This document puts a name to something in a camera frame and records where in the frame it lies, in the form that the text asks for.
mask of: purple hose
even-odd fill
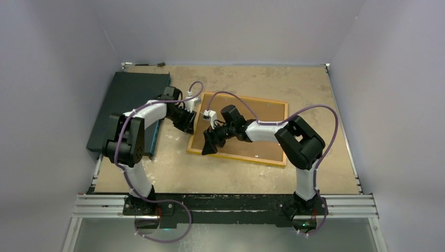
[[[300,114],[300,113],[302,113],[302,112],[304,112],[304,111],[306,111],[306,110],[313,109],[313,108],[326,108],[326,109],[329,109],[329,110],[334,114],[334,118],[335,118],[335,129],[334,129],[334,134],[332,135],[331,141],[330,141],[329,145],[327,146],[326,151],[323,153],[323,155],[321,156],[320,160],[318,161],[318,163],[315,165],[315,168],[314,168],[314,191],[315,191],[315,193],[317,194],[317,196],[321,199],[321,201],[322,201],[323,204],[324,204],[324,216],[323,216],[323,220],[321,221],[320,225],[319,225],[313,232],[310,232],[309,234],[305,234],[305,235],[310,236],[310,235],[313,235],[313,234],[317,233],[317,232],[320,230],[320,228],[324,225],[324,223],[326,222],[326,217],[327,217],[327,203],[326,203],[326,200],[325,200],[324,198],[321,197],[319,190],[316,188],[317,170],[318,170],[318,168],[319,168],[321,162],[323,161],[323,159],[326,157],[327,153],[328,153],[329,150],[331,149],[332,144],[333,144],[334,141],[335,141],[335,138],[337,137],[337,132],[338,132],[338,115],[337,115],[337,113],[335,112],[335,110],[334,110],[333,108],[327,106],[327,105],[323,105],[323,104],[315,104],[315,105],[311,105],[311,106],[308,106],[308,107],[306,107],[306,108],[300,109],[299,111],[295,112],[294,114],[292,114],[291,116],[289,116],[289,117],[286,118],[285,120],[283,120],[283,121],[281,121],[281,122],[278,122],[278,123],[274,123],[274,122],[260,122],[259,119],[258,119],[258,116],[257,116],[257,115],[255,114],[255,112],[249,107],[249,105],[247,105],[246,102],[244,102],[241,98],[239,98],[238,96],[236,96],[235,94],[233,94],[233,93],[231,93],[231,92],[226,92],[226,91],[218,91],[218,92],[215,92],[215,93],[213,94],[213,96],[211,97],[210,101],[209,101],[209,104],[208,104],[208,106],[207,106],[207,110],[210,109],[210,103],[211,103],[211,101],[213,100],[213,97],[215,97],[215,95],[217,95],[217,94],[219,94],[219,93],[226,93],[226,94],[229,94],[229,95],[231,95],[231,96],[237,98],[239,101],[241,101],[241,102],[246,106],[246,108],[249,109],[249,111],[253,114],[253,116],[257,119],[257,122],[258,122],[259,125],[282,125],[282,124],[284,124],[284,123],[289,122],[290,120],[292,120],[292,119],[293,119],[295,116],[297,116],[298,114]]]
[[[190,86],[189,91],[191,90],[192,86],[193,86],[194,84],[196,84],[196,83],[201,84],[201,89],[200,89],[200,91],[199,91],[196,95],[194,95],[194,96],[192,96],[192,97],[190,97],[190,98],[183,99],[183,100],[175,100],[175,101],[154,101],[154,102],[152,102],[152,103],[146,103],[146,104],[140,106],[139,108],[135,109],[135,110],[134,110],[134,111],[127,117],[127,119],[125,120],[125,122],[124,122],[124,124],[123,124],[123,126],[122,126],[122,130],[121,130],[121,132],[119,133],[119,139],[118,139],[118,143],[117,143],[117,145],[116,145],[116,151],[114,152],[114,163],[115,163],[115,165],[116,165],[117,167],[119,167],[119,168],[123,171],[125,180],[126,180],[126,182],[128,183],[128,186],[129,186],[130,190],[133,190],[133,192],[134,192],[139,198],[141,198],[143,201],[146,201],[146,202],[148,202],[148,203],[162,203],[162,202],[173,202],[173,203],[177,203],[177,204],[181,205],[181,206],[185,209],[185,211],[187,212],[187,214],[188,214],[188,227],[187,227],[187,230],[184,232],[183,235],[179,236],[178,238],[172,239],[172,240],[159,240],[159,239],[151,238],[151,237],[142,235],[142,234],[139,233],[139,232],[137,231],[137,229],[136,229],[136,232],[137,232],[138,235],[140,235],[141,237],[143,237],[143,238],[145,238],[145,239],[152,240],[152,241],[154,241],[154,242],[158,242],[158,243],[174,243],[174,242],[177,242],[177,241],[179,241],[180,239],[184,238],[184,237],[188,234],[188,232],[190,231],[190,229],[191,229],[191,227],[192,227],[192,214],[190,213],[190,210],[189,210],[183,203],[181,203],[181,202],[179,202],[179,201],[175,201],[175,200],[173,200],[173,199],[164,199],[164,200],[161,200],[161,201],[151,201],[151,200],[145,198],[143,195],[141,195],[141,194],[134,188],[134,186],[131,184],[131,181],[129,180],[128,175],[127,175],[127,173],[126,173],[126,169],[118,163],[119,148],[120,148],[121,143],[122,143],[122,138],[123,138],[123,135],[124,135],[124,133],[125,133],[125,128],[126,128],[126,126],[128,125],[128,122],[131,120],[131,118],[132,118],[136,113],[138,113],[138,112],[141,111],[142,109],[145,109],[145,108],[147,108],[147,107],[149,107],[149,106],[151,106],[151,105],[153,105],[153,104],[158,104],[158,103],[178,103],[178,102],[185,102],[185,101],[189,101],[189,100],[195,99],[195,98],[198,97],[198,96],[202,93],[202,91],[204,90],[204,84],[203,84],[201,81],[195,81],[195,82],[193,82],[192,85]]]

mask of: purple cable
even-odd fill
[[[121,130],[121,132],[119,133],[118,143],[117,143],[117,145],[116,145],[116,151],[114,152],[114,163],[115,163],[115,165],[116,165],[117,167],[119,167],[119,168],[123,171],[125,180],[126,180],[126,182],[128,183],[128,186],[129,186],[130,190],[133,190],[133,192],[134,192],[139,198],[141,198],[143,201],[148,202],[148,203],[173,202],[173,203],[176,203],[176,204],[181,205],[181,206],[185,209],[185,211],[187,212],[187,214],[188,214],[188,227],[187,227],[187,230],[185,230],[185,232],[184,232],[183,235],[181,235],[181,236],[179,236],[179,237],[177,237],[177,238],[175,238],[175,239],[172,239],[172,240],[159,240],[159,239],[151,238],[151,237],[148,237],[148,236],[145,236],[145,235],[139,233],[139,232],[137,231],[137,229],[136,229],[136,232],[137,232],[138,235],[140,235],[141,237],[143,237],[143,238],[145,238],[145,239],[152,240],[152,241],[157,242],[157,243],[174,243],[174,242],[177,242],[177,241],[181,240],[182,238],[184,238],[184,237],[188,234],[188,232],[190,231],[190,229],[191,229],[191,227],[192,227],[192,214],[190,213],[190,210],[189,210],[183,203],[181,203],[181,202],[179,202],[179,201],[175,201],[175,200],[173,200],[173,199],[163,199],[163,200],[160,200],[160,201],[151,201],[151,200],[145,198],[143,195],[141,195],[141,194],[134,188],[134,186],[131,184],[131,181],[130,181],[130,179],[128,178],[128,176],[127,176],[127,174],[126,174],[126,169],[118,163],[119,148],[120,148],[121,143],[122,143],[122,138],[123,138],[124,133],[125,133],[125,128],[126,128],[126,126],[128,125],[128,122],[130,121],[130,119],[131,119],[136,113],[138,113],[138,112],[141,111],[142,109],[145,109],[145,108],[147,108],[147,107],[149,107],[149,106],[151,106],[151,105],[154,105],[154,104],[159,104],[159,103],[178,103],[178,102],[185,102],[185,101],[189,101],[189,100],[195,99],[195,98],[198,97],[198,96],[202,93],[202,91],[204,90],[204,84],[203,84],[201,81],[197,80],[197,81],[195,81],[195,82],[192,83],[192,85],[191,85],[190,88],[189,88],[189,91],[191,90],[191,88],[193,87],[193,85],[196,84],[196,83],[201,84],[201,89],[200,89],[200,91],[199,91],[196,95],[194,95],[194,96],[192,96],[192,97],[190,97],[190,98],[183,99],[183,100],[175,100],[175,101],[154,101],[154,102],[151,102],[151,103],[146,103],[146,104],[140,106],[139,108],[133,110],[133,112],[131,112],[131,114],[127,117],[127,119],[125,120],[125,122],[124,122],[124,124],[123,124],[123,126],[122,126],[122,130]]]
[[[334,118],[335,118],[335,129],[334,129],[334,134],[332,135],[331,142],[330,142],[329,145],[327,146],[326,151],[323,153],[323,155],[321,156],[321,158],[319,159],[318,163],[315,165],[315,168],[314,168],[314,191],[315,191],[315,193],[317,194],[317,196],[321,199],[321,201],[322,201],[323,204],[324,204],[324,216],[323,216],[323,220],[321,221],[320,225],[319,225],[313,232],[310,232],[309,234],[305,234],[305,235],[310,236],[310,235],[313,235],[313,234],[317,233],[317,232],[320,230],[320,228],[323,227],[324,223],[326,222],[326,217],[327,217],[327,203],[326,203],[326,200],[320,195],[320,191],[316,188],[317,170],[318,170],[318,168],[319,168],[321,162],[323,161],[323,159],[326,157],[327,153],[328,153],[329,150],[331,149],[332,144],[333,144],[334,141],[335,141],[335,138],[337,137],[337,131],[338,131],[338,115],[337,115],[337,112],[335,112],[335,110],[334,110],[333,108],[331,108],[331,107],[329,107],[329,106],[327,106],[327,105],[323,105],[323,104],[315,104],[315,105],[311,105],[311,106],[308,106],[308,107],[306,107],[306,108],[300,109],[299,111],[295,112],[294,114],[292,114],[291,116],[289,116],[289,117],[286,118],[285,120],[283,120],[283,121],[281,121],[281,122],[278,122],[278,123],[273,123],[273,122],[260,122],[259,119],[258,119],[258,116],[255,114],[255,112],[252,110],[252,108],[249,107],[249,105],[247,105],[247,103],[244,102],[241,98],[239,98],[238,96],[236,96],[234,93],[231,93],[231,92],[226,92],[226,91],[218,91],[218,92],[215,92],[215,93],[213,94],[213,96],[211,97],[210,101],[209,101],[209,104],[208,104],[208,106],[207,106],[207,110],[210,109],[210,104],[211,104],[211,101],[213,100],[213,97],[215,97],[215,95],[217,95],[217,94],[219,94],[219,93],[226,93],[226,94],[228,94],[228,95],[231,95],[231,96],[237,98],[239,101],[241,101],[242,104],[244,104],[244,106],[246,106],[246,108],[247,108],[247,109],[253,114],[253,116],[257,119],[257,122],[258,122],[259,125],[282,125],[282,124],[284,124],[284,123],[289,122],[290,120],[292,120],[292,118],[294,118],[296,115],[298,115],[298,114],[300,114],[300,113],[302,113],[302,112],[304,112],[304,111],[306,111],[306,110],[313,109],[313,108],[326,108],[326,109],[329,109],[329,110],[334,114]]]

